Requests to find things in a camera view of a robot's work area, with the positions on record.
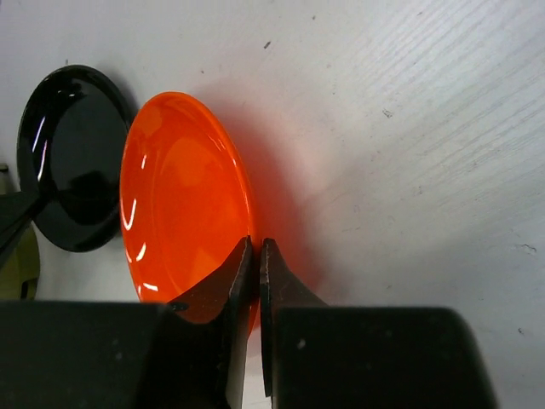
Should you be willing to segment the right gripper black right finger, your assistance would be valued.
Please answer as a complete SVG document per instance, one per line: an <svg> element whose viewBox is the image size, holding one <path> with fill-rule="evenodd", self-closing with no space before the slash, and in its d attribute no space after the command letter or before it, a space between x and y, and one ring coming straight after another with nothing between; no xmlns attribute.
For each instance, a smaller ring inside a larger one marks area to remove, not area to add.
<svg viewBox="0 0 545 409"><path fill-rule="evenodd" d="M449 308L337 307L261 250L261 356L275 408L494 408L466 321Z"/></svg>

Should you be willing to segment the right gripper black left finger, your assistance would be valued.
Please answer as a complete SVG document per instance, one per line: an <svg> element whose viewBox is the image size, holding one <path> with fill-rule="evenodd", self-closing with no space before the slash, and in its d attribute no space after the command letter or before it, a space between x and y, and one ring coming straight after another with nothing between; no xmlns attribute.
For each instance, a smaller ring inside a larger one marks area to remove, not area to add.
<svg viewBox="0 0 545 409"><path fill-rule="evenodd" d="M253 249L167 303L3 302L4 408L239 408Z"/></svg>

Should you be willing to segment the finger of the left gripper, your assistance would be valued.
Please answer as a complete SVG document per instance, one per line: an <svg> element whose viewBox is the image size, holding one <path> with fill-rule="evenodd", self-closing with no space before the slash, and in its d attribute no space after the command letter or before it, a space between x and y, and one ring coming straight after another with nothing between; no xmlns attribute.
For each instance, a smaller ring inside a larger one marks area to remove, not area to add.
<svg viewBox="0 0 545 409"><path fill-rule="evenodd" d="M45 202L46 196L34 191L1 196L1 268L11 257L23 233Z"/></svg>

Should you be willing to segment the black glossy plate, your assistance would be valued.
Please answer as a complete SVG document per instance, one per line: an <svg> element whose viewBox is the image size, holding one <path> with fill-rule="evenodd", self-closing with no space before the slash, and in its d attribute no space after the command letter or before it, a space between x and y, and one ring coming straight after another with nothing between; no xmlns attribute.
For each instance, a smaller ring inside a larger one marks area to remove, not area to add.
<svg viewBox="0 0 545 409"><path fill-rule="evenodd" d="M93 251L119 230L119 178L134 110L117 85L90 66L51 72L20 119L20 188L42 198L33 221L66 251Z"/></svg>

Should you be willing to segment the orange glossy plate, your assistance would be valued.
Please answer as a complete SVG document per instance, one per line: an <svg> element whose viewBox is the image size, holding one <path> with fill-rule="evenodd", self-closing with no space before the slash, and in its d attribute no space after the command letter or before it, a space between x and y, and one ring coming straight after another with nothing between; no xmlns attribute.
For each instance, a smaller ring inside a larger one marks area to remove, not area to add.
<svg viewBox="0 0 545 409"><path fill-rule="evenodd" d="M123 150L119 210L142 302L169 302L214 272L241 238L261 232L249 177L219 119L167 91L136 114Z"/></svg>

